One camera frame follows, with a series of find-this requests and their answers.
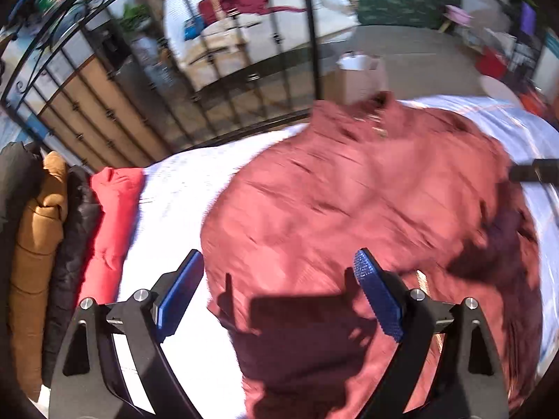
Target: black puffer jacket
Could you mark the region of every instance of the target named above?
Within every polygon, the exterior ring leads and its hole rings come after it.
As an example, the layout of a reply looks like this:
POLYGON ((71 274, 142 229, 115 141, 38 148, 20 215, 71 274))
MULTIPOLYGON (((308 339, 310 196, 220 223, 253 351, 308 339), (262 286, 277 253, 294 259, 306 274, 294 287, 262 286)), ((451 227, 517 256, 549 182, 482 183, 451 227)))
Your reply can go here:
POLYGON ((12 142, 0 152, 0 392, 2 417, 42 417, 20 389, 13 370, 8 337, 8 292, 13 249, 26 203, 43 182, 38 146, 12 142))
POLYGON ((58 246, 49 286, 43 337, 43 384, 50 387, 54 365, 68 324, 74 315, 85 259, 99 224, 101 207, 81 167, 68 171, 68 217, 58 246))

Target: rolled brown jacket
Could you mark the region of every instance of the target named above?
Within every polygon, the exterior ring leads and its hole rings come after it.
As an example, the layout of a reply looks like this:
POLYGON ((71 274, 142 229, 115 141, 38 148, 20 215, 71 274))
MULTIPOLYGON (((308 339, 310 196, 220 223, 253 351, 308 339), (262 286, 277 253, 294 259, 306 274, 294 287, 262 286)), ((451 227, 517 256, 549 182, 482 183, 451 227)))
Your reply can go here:
MULTIPOLYGON (((433 299, 479 301, 509 406, 533 387, 542 329, 538 243, 501 144, 456 113, 383 93, 315 103, 300 134, 242 168, 201 241, 212 301, 231 335, 249 419, 353 419, 396 344, 351 266, 367 247, 433 299)), ((426 399, 433 338, 408 409, 426 399)))
POLYGON ((17 380, 34 401, 41 391, 41 350, 54 256, 68 212, 64 159, 50 152, 39 195, 29 200, 17 235, 9 290, 10 343, 17 380))

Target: green plant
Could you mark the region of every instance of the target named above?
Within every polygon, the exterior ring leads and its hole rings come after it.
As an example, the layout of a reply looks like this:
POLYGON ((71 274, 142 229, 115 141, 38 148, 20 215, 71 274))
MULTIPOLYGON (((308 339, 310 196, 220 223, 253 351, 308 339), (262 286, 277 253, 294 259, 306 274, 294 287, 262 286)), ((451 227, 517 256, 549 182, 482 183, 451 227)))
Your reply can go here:
POLYGON ((124 13, 122 14, 122 18, 119 22, 122 29, 125 32, 130 33, 137 30, 142 22, 148 19, 149 10, 146 5, 130 5, 125 3, 124 13))

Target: mattress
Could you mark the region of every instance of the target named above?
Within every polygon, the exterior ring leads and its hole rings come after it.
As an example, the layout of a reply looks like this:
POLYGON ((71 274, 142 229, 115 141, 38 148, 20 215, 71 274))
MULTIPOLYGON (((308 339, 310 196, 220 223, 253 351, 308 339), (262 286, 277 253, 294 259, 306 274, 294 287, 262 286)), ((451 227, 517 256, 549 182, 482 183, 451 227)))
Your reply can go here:
MULTIPOLYGON (((200 1, 189 0, 195 12, 200 1)), ((305 8, 304 0, 270 0, 270 5, 305 8)), ((312 5, 319 43, 344 40, 353 33, 353 28, 359 25, 357 16, 350 9, 349 0, 312 0, 312 5)), ((205 49, 200 38, 184 40, 184 22, 191 17, 192 13, 184 0, 165 1, 164 28, 169 47, 177 59, 178 66, 191 79, 194 88, 199 90, 217 80, 217 75, 205 58, 193 61, 199 58, 199 53, 205 52, 205 49)), ((306 12, 281 11, 276 12, 275 17, 283 38, 283 51, 302 47, 309 42, 306 12)), ((277 46, 273 40, 275 31, 272 16, 268 14, 257 18, 260 23, 243 29, 247 41, 247 54, 252 63, 277 54, 277 46)), ((215 60, 222 77, 247 66, 244 54, 238 49, 218 52, 215 54, 215 60)))
MULTIPOLYGON (((515 162, 537 157, 559 158, 559 133, 544 120, 507 102, 487 97, 435 96, 404 102, 409 106, 453 110, 473 120, 497 138, 515 162)), ((139 288, 150 288, 158 277, 175 270, 190 249, 200 250, 200 229, 211 205, 243 165, 259 152, 294 135, 299 124, 282 131, 255 135, 214 148, 174 155, 144 170, 136 231, 124 263, 118 299, 139 288)), ((536 222, 540 244, 543 338, 541 361, 553 351, 559 329, 559 210, 551 186, 523 185, 536 222)), ((176 334, 162 345, 178 381, 205 419, 235 419, 245 414, 241 372, 227 331, 206 309, 210 299, 206 279, 200 283, 176 334), (219 401, 215 394, 219 392, 219 401)), ((152 411, 135 371, 126 337, 115 336, 117 353, 134 403, 152 411)))

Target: blue gripper pad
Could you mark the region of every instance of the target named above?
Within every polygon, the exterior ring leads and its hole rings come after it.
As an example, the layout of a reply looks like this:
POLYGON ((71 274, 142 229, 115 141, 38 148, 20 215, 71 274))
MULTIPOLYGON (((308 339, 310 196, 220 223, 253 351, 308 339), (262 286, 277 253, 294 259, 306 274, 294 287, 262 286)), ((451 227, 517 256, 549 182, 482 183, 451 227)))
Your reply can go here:
POLYGON ((400 342, 402 329, 402 309, 392 296, 381 277, 382 268, 367 250, 360 249, 353 259, 353 273, 361 285, 382 331, 400 342))
POLYGON ((159 341, 173 335, 186 312, 204 275, 204 258, 197 250, 191 250, 173 273, 163 274, 156 283, 162 294, 154 302, 154 322, 159 341))

